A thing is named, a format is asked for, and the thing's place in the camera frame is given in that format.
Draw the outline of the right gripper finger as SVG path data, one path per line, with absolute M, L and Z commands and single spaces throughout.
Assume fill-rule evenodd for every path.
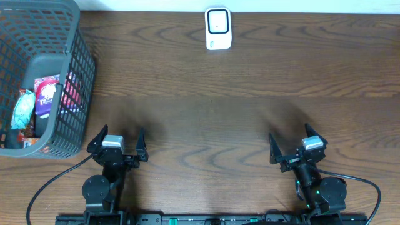
M 269 133 L 269 143 L 270 143 L 270 163 L 277 164 L 283 160 L 282 152 L 274 139 L 273 135 Z
M 313 136 L 318 136 L 324 145 L 328 144 L 328 141 L 325 138 L 323 138 L 318 132 L 316 132 L 316 130 L 309 123 L 305 124 L 305 129 L 306 129 L 307 136 L 309 138 L 313 137 Z

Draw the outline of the mint green snack packet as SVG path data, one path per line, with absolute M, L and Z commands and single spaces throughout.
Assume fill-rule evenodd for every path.
M 11 129 L 24 129 L 28 126 L 35 107 L 36 95 L 29 89 L 20 89 L 20 97 L 14 107 Z

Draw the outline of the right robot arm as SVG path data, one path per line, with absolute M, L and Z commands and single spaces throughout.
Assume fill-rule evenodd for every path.
M 309 124 L 305 125 L 307 137 L 291 155 L 284 156 L 269 135 L 270 163 L 279 164 L 281 172 L 292 171 L 307 207 L 315 215 L 334 214 L 345 210 L 347 184 L 340 177 L 322 177 L 316 164 L 326 157 L 328 141 Z

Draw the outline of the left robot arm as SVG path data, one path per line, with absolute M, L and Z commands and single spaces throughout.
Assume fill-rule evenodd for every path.
M 144 129 L 139 130 L 136 154 L 124 153 L 124 138 L 108 134 L 108 126 L 92 139 L 87 152 L 102 166 L 102 174 L 89 177 L 82 186 L 86 200 L 85 224 L 135 224 L 134 216 L 119 208 L 126 174 L 148 161 Z

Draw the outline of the purple tissue pack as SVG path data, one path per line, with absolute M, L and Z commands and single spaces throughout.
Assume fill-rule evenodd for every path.
M 53 96 L 56 92 L 56 84 L 59 82 L 60 75 L 40 77 L 34 80 L 34 92 L 36 94 L 35 114 L 41 119 L 48 118 L 53 103 Z M 61 102 L 72 112 L 78 112 L 78 106 L 81 104 L 80 90 L 77 76 L 70 72 L 66 79 L 64 90 L 70 95 L 63 96 Z

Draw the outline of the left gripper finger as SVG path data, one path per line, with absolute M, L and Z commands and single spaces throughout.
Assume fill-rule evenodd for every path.
M 139 131 L 137 143 L 136 143 L 136 152 L 140 161 L 148 162 L 148 150 L 146 147 L 146 142 L 144 138 L 144 128 L 142 127 Z
M 103 146 L 102 142 L 107 134 L 108 134 L 108 125 L 105 124 L 101 129 L 101 131 L 87 145 L 87 152 L 98 153 L 99 151 L 101 151 L 101 148 Z

